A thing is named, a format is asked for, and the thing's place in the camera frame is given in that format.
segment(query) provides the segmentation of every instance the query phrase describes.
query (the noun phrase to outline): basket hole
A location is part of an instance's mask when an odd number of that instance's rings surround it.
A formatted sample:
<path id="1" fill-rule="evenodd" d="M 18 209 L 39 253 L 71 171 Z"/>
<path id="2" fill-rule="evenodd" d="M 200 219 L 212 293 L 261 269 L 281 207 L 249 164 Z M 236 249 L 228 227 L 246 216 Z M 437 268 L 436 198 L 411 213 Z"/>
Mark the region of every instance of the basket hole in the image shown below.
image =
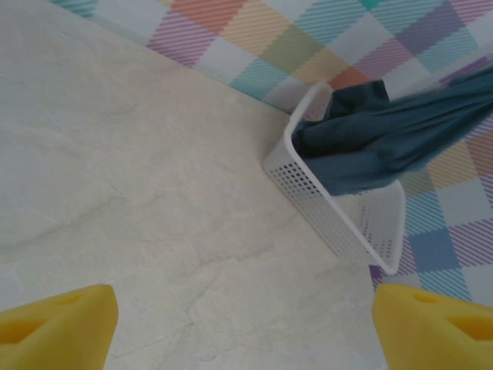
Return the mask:
<path id="1" fill-rule="evenodd" d="M 0 345 L 16 345 L 34 333 L 45 320 L 11 320 L 0 324 Z"/>
<path id="2" fill-rule="evenodd" d="M 469 318 L 449 318 L 448 322 L 475 341 L 493 341 L 493 318 L 471 316 Z"/>
<path id="3" fill-rule="evenodd" d="M 423 294 L 415 294 L 414 299 L 420 301 L 421 303 L 438 303 L 440 302 L 437 298 L 433 298 Z"/>

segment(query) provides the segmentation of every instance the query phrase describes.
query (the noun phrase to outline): basket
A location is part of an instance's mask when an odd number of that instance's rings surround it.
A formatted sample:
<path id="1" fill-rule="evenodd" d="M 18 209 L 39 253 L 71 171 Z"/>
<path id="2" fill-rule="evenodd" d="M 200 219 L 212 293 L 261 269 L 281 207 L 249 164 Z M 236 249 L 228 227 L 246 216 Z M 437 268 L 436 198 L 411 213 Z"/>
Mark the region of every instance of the basket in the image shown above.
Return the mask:
<path id="1" fill-rule="evenodd" d="M 293 147 L 291 137 L 297 124 L 302 118 L 321 119 L 331 93 L 325 82 L 311 87 L 263 168 L 338 257 L 368 261 L 395 274 L 402 254 L 406 207 L 401 183 L 332 197 Z"/>

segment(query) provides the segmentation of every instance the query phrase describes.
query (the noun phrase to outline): colorful plaid fabric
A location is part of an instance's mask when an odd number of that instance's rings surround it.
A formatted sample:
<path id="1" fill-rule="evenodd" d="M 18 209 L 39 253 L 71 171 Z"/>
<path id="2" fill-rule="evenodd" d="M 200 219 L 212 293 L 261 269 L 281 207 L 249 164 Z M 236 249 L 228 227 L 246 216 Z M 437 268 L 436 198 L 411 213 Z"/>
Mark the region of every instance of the colorful plaid fabric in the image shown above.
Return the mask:
<path id="1" fill-rule="evenodd" d="M 493 44 L 493 0 L 52 1 L 286 111 L 320 80 L 384 79 L 391 96 L 445 83 Z M 493 305 L 493 117 L 402 182 L 401 268 L 372 267 L 374 284 Z"/>

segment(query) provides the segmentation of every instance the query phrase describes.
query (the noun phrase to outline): checkered pattern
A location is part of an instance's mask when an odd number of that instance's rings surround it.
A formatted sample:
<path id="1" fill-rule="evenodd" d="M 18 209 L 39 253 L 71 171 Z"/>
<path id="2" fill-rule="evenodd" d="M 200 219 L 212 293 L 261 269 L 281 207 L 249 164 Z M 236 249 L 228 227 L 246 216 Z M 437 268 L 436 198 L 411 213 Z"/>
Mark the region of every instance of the checkered pattern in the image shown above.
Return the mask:
<path id="1" fill-rule="evenodd" d="M 491 60 L 482 57 L 461 72 L 487 64 Z M 401 266 L 392 277 L 371 267 L 374 286 L 404 283 L 493 305 L 485 283 L 493 280 L 493 115 L 402 184 L 407 236 Z"/>
<path id="2" fill-rule="evenodd" d="M 383 79 L 398 96 L 491 59 L 493 0 L 52 1 L 286 111 L 316 81 Z M 374 285 L 493 305 L 493 117 L 402 183 L 401 268 L 372 267 Z"/>
<path id="3" fill-rule="evenodd" d="M 493 34 L 493 0 L 52 1 L 285 111 L 320 80 L 399 95 Z"/>

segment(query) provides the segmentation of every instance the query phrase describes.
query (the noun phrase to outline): plaid wallpaper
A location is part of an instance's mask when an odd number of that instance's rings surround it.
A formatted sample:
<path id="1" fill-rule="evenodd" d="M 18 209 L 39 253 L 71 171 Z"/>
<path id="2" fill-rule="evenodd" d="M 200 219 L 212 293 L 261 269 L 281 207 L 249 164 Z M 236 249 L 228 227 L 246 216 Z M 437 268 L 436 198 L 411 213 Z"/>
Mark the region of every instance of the plaid wallpaper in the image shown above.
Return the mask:
<path id="1" fill-rule="evenodd" d="M 384 79 L 391 96 L 488 62 L 493 0 L 52 0 L 289 111 L 319 80 Z M 493 305 L 493 117 L 407 193 L 401 282 Z"/>
<path id="2" fill-rule="evenodd" d="M 492 64 L 486 55 L 445 76 Z M 493 306 L 493 114 L 427 167 L 401 179 L 407 196 L 399 271 L 370 267 L 374 286 L 407 284 Z"/>

